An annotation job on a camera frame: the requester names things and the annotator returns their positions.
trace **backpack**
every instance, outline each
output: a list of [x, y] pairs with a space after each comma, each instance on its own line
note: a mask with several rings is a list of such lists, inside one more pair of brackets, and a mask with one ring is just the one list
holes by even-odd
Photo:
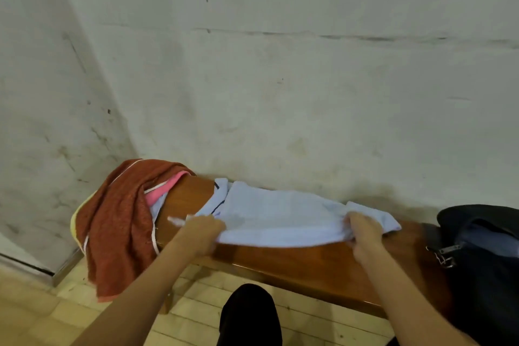
[[499, 256], [462, 239], [468, 227], [519, 239], [519, 210], [460, 205], [440, 211], [437, 219], [439, 239], [431, 239], [430, 228], [426, 236], [428, 250], [447, 273], [452, 324], [481, 346], [519, 345], [519, 258]]

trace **pile of clothes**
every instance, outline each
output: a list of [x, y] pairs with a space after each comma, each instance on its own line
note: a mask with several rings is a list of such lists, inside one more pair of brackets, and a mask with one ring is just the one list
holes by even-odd
[[[127, 160], [74, 213], [71, 232], [87, 257], [88, 279], [96, 284], [99, 301], [113, 300], [159, 254], [155, 222], [184, 175], [195, 174], [180, 163]], [[351, 239], [343, 222], [350, 211], [373, 217], [385, 232], [401, 229], [389, 213], [353, 202], [259, 189], [226, 178], [214, 181], [213, 195], [193, 216], [212, 214], [224, 221], [227, 229], [219, 243], [284, 248]]]

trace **wooden bench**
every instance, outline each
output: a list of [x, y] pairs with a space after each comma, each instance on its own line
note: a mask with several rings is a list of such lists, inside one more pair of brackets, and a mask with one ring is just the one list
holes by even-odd
[[[177, 228], [168, 222], [168, 216], [185, 219], [186, 215], [196, 213], [211, 197], [213, 190], [214, 182], [210, 179], [185, 176], [177, 183], [168, 194], [157, 219], [159, 247], [164, 247], [177, 232]], [[425, 250], [421, 224], [399, 222], [402, 231], [384, 237], [384, 245], [425, 297], [447, 315], [451, 308], [451, 295], [445, 274], [435, 256]], [[311, 248], [255, 248], [221, 244], [211, 257], [202, 258], [197, 264], [386, 317], [366, 273], [345, 243]]]

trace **yellow trim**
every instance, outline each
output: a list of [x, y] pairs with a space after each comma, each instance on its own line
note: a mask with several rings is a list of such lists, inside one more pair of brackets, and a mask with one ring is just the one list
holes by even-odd
[[79, 212], [79, 210], [80, 210], [81, 208], [83, 208], [83, 205], [85, 205], [85, 204], [87, 203], [87, 201], [88, 201], [89, 199], [91, 199], [91, 198], [94, 196], [95, 192], [93, 192], [91, 195], [89, 195], [88, 198], [87, 198], [86, 200], [84, 200], [84, 201], [81, 203], [80, 206], [77, 207], [76, 211], [75, 211], [74, 214], [72, 215], [72, 218], [70, 219], [70, 233], [72, 234], [72, 238], [74, 238], [74, 240], [75, 240], [76, 243], [78, 244], [79, 249], [81, 249], [81, 251], [82, 251], [83, 253], [85, 253], [85, 252], [83, 251], [83, 245], [82, 245], [81, 242], [77, 239], [77, 234], [76, 234], [76, 216], [77, 216], [77, 213]]

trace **tiled floor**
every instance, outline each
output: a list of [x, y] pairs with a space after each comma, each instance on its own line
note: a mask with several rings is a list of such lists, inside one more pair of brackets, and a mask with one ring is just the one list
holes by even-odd
[[[107, 305], [96, 302], [86, 274], [82, 260], [59, 287], [50, 288], [0, 267], [2, 344], [68, 346]], [[247, 280], [191, 265], [174, 286], [173, 309], [157, 317], [146, 345], [216, 345], [222, 306], [243, 283]], [[383, 346], [393, 335], [381, 318], [261, 286], [274, 297], [284, 345]]]

